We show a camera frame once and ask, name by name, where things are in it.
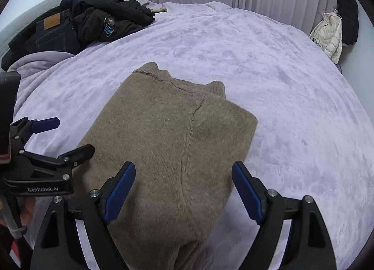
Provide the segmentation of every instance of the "bedsheet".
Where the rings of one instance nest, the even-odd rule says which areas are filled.
[[[217,2],[163,5],[168,12],[140,32],[93,44],[34,73],[22,64],[11,67],[23,74],[14,120],[61,121],[57,130],[34,135],[26,149],[56,157],[75,148],[120,84],[144,63],[154,61],[194,83],[220,80],[227,99],[259,121],[246,167],[283,196],[313,196],[338,269],[347,268],[374,227],[374,130],[353,89],[292,26]],[[48,202],[37,201],[31,243]],[[89,251],[82,223],[78,227]],[[257,231],[234,189],[192,269],[238,269]],[[280,264],[288,231],[285,222],[271,269]]]

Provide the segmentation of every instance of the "black coat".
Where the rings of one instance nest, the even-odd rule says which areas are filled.
[[[356,0],[337,0],[342,17],[342,42],[351,45],[358,37],[358,5]]]
[[[67,15],[64,13],[67,10],[70,11],[70,17],[62,20],[62,16]],[[42,33],[40,33],[39,26],[39,32],[37,32],[38,23],[57,13],[60,14],[61,22],[69,22],[69,26],[64,24],[62,28],[62,24],[59,24]],[[60,6],[50,9],[33,20],[11,40],[9,51],[1,60],[1,68],[6,71],[18,59],[41,51],[41,49],[42,51],[67,51],[77,54],[93,41],[114,41],[143,29],[155,20],[154,15],[150,9],[141,6],[135,0],[62,0]],[[114,22],[114,25],[110,26],[110,34],[108,32],[105,34],[106,25],[104,22],[107,22],[109,18]],[[51,35],[51,39],[55,39],[56,34],[53,35],[53,31],[56,32],[56,30],[59,30],[59,33],[61,30],[69,30],[68,34],[65,33],[65,38],[69,37],[70,39],[66,41],[66,44],[76,44],[73,51],[72,48],[47,48],[49,45],[46,43],[48,35]],[[38,39],[43,34],[45,34],[43,47],[38,48]]]
[[[155,20],[155,14],[135,0],[62,0],[60,7],[72,11],[81,44],[96,40],[114,41],[143,29]],[[107,37],[103,34],[103,24],[109,17],[114,18],[115,29]]]

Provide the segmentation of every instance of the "knit sweater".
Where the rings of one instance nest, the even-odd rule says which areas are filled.
[[[108,229],[136,270],[184,270],[200,252],[244,161],[257,119],[224,99],[222,82],[173,79],[156,63],[134,71],[81,141],[96,152],[74,173],[76,194],[100,188],[126,161],[136,180]]]

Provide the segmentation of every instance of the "headboard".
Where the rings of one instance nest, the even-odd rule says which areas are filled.
[[[3,28],[3,30],[0,31],[0,58],[2,58],[8,51],[8,43],[10,40],[12,40],[30,22],[51,8],[58,6],[60,2],[61,0],[45,0],[18,16]]]

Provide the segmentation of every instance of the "fluffy bedspread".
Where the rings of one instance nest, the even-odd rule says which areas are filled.
[[[93,44],[76,56],[34,54],[14,64],[11,69],[23,76],[14,119],[61,121],[57,130],[34,135],[27,150],[56,157],[74,149],[120,84],[144,63],[154,61],[172,77],[194,83],[220,80],[227,99],[259,121],[246,167],[283,196],[313,196],[338,269],[348,267],[374,227],[374,130],[353,89],[292,26],[217,2],[164,6],[168,12],[157,14],[152,25],[118,41]],[[38,200],[31,242],[47,204]],[[234,189],[192,269],[238,269],[257,231]],[[288,231],[285,222],[271,269],[280,264]],[[80,234],[87,243],[81,228]]]

